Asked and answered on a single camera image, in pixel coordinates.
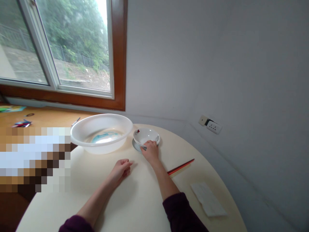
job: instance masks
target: person's left hand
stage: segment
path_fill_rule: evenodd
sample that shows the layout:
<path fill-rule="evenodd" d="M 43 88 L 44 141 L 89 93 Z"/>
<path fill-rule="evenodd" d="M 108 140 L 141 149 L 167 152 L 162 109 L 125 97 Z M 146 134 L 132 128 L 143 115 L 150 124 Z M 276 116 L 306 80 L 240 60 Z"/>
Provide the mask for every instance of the person's left hand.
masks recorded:
<path fill-rule="evenodd" d="M 132 164 L 133 162 L 129 162 L 128 159 L 121 159 L 116 162 L 115 167 L 108 175 L 111 182 L 115 184 L 115 187 L 117 187 L 122 180 L 130 174 L 130 166 Z"/>

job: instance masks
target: wall socket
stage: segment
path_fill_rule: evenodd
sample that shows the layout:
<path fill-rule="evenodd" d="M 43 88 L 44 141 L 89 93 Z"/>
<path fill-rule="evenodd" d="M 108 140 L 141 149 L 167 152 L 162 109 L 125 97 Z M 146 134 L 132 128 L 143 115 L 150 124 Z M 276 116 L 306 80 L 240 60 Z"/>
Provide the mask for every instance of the wall socket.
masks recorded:
<path fill-rule="evenodd" d="M 219 134 L 222 129 L 222 126 L 220 126 L 219 124 L 215 123 L 212 120 L 208 120 L 206 127 L 207 129 L 211 130 L 215 134 Z"/>

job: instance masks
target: railing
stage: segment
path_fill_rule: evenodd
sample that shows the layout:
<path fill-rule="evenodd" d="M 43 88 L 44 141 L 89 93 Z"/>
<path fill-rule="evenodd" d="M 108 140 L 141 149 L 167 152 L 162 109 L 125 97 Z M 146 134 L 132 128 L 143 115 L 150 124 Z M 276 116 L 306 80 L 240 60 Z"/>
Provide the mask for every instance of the railing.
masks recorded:
<path fill-rule="evenodd" d="M 30 35 L 27 32 L 21 29 L 16 30 L 3 24 L 0 24 L 0 43 L 7 47 L 35 52 Z M 70 63 L 78 63 L 91 68 L 94 66 L 91 58 L 78 53 L 70 53 L 62 46 L 50 44 L 50 49 L 55 59 Z M 104 64 L 100 64 L 99 69 L 109 73 L 109 67 Z"/>

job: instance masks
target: water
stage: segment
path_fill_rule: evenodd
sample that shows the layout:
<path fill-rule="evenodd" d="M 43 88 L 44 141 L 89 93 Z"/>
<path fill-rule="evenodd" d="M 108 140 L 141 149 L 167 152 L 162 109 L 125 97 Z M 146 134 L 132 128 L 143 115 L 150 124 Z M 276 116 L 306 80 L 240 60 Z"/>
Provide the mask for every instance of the water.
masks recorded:
<path fill-rule="evenodd" d="M 85 139 L 85 142 L 88 143 L 106 143 L 110 141 L 114 141 L 123 136 L 123 133 L 119 130 L 113 129 L 105 129 L 99 132 L 96 132 L 90 135 L 88 138 Z"/>

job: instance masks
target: purple sleeve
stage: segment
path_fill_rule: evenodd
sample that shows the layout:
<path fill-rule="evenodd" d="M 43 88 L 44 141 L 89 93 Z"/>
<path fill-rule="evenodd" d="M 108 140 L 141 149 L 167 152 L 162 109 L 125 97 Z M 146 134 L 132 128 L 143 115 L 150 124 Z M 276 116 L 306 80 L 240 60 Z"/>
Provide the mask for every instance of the purple sleeve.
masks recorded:
<path fill-rule="evenodd" d="M 189 205 L 184 193 L 177 193 L 165 199 L 163 207 L 171 224 L 172 232 L 208 232 Z"/>
<path fill-rule="evenodd" d="M 65 221 L 59 232 L 94 232 L 94 230 L 83 217 L 74 215 Z"/>

